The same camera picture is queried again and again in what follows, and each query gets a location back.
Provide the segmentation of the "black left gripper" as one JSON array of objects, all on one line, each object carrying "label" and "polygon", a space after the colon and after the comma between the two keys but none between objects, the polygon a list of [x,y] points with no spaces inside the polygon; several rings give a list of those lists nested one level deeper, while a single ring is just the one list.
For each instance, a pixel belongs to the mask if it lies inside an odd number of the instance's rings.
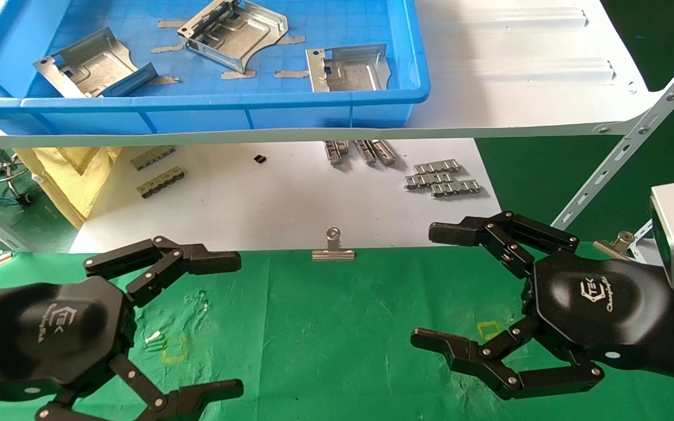
[{"label": "black left gripper", "polygon": [[[99,277],[0,289],[0,401],[57,394],[36,420],[101,420],[74,411],[73,404],[117,375],[146,405],[136,420],[198,420],[208,404],[243,395],[239,379],[162,394],[120,355],[133,347],[133,306],[146,306],[182,275],[236,272],[240,253],[157,236],[88,258],[83,267],[89,277]],[[142,273],[126,286],[128,298],[107,281],[136,270]]]}]

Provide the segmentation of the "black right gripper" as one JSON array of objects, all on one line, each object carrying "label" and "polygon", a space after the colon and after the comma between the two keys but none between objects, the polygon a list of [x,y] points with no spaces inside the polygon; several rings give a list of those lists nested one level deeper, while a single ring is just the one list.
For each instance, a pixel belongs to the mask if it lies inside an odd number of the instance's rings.
[{"label": "black right gripper", "polygon": [[[503,400],[587,392],[604,378],[592,361],[674,378],[674,291],[661,267],[576,256],[578,237],[511,211],[431,223],[428,240],[481,246],[517,279],[532,276],[528,312],[540,319],[539,340],[569,362],[528,371],[505,365],[509,354],[536,336],[535,317],[484,344],[416,327],[412,346],[442,355],[450,371],[478,378]],[[524,246],[550,256],[535,262]]]}]

